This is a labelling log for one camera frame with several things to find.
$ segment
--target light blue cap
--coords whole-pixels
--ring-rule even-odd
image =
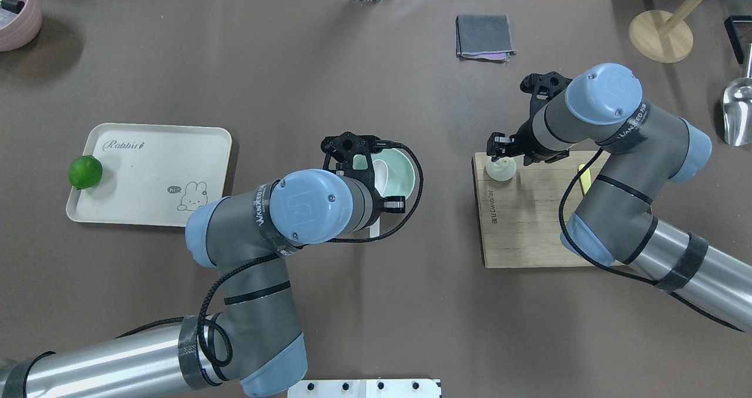
[[[269,396],[289,389],[300,382],[308,371],[306,343],[303,334],[250,376],[241,379],[246,395]]]
[[[322,243],[341,234],[353,215],[347,184],[321,169],[285,176],[271,191],[269,213],[274,227],[289,240]]]
[[[690,146],[687,149],[687,157],[684,157],[684,163],[679,168],[679,171],[676,172],[676,175],[669,178],[669,181],[676,183],[692,179],[697,174],[697,171],[706,165],[713,151],[713,143],[710,141],[710,138],[703,131],[690,125],[690,122],[687,120],[682,120],[690,132]]]
[[[630,69],[603,63],[581,74],[566,88],[566,106],[591,125],[627,120],[642,102],[642,85]]]
[[[209,259],[209,252],[206,250],[206,229],[209,227],[209,220],[214,214],[214,209],[217,208],[217,205],[220,205],[220,202],[228,198],[222,197],[213,203],[199,207],[186,222],[186,246],[193,254],[193,259],[201,266],[209,267],[209,269],[214,269],[216,266]]]
[[[591,231],[590,226],[578,216],[577,213],[572,213],[571,218],[566,224],[566,230],[569,232],[569,237],[574,240],[575,244],[585,251],[588,257],[603,264],[604,266],[610,266],[615,261],[613,255],[609,252],[609,249],[598,239],[596,234]],[[572,253],[580,254],[569,245],[569,242],[564,238],[564,234],[559,235],[559,239]]]

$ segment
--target round wooden base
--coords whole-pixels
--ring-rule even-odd
[[[684,21],[664,36],[658,35],[658,28],[666,23],[671,13],[663,10],[642,12],[629,24],[629,39],[632,45],[650,60],[660,63],[676,63],[690,54],[694,39],[692,31]]]

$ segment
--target white metal plate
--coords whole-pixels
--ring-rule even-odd
[[[441,398],[438,379],[303,380],[287,398]]]
[[[102,163],[102,180],[70,189],[75,222],[186,226],[193,211],[222,198],[233,139],[223,128],[104,123],[84,155]]]

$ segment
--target black marker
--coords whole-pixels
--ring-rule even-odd
[[[16,0],[0,0],[0,8],[8,10],[8,12],[19,14],[24,9],[26,2]]]

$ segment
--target robotic arm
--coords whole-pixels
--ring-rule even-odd
[[[646,100],[639,80],[615,63],[574,80],[531,74],[521,90],[532,94],[530,117],[510,138],[492,133],[492,159],[555,162],[587,138],[610,153],[567,223],[572,243],[566,235],[562,243],[602,266],[617,259],[660,290],[752,332],[752,267],[650,213],[667,180],[684,182],[706,164],[707,135]]]
[[[77,352],[45,353],[22,363],[0,360],[2,398],[151,398],[229,379],[241,379],[246,395],[255,397],[303,379],[306,348],[284,257],[363,229],[381,213],[405,213],[405,197],[384,198],[374,188],[371,154],[403,148],[414,158],[400,143],[350,132],[328,136],[321,148],[327,154],[323,169],[296,171],[191,215],[186,244],[193,258],[223,273],[198,316],[163,320],[180,325],[126,334]],[[356,155],[365,157],[365,170],[354,170]],[[333,170],[331,159],[337,162]],[[417,207],[421,187],[422,176],[405,220]],[[226,310],[207,315],[220,285]]]

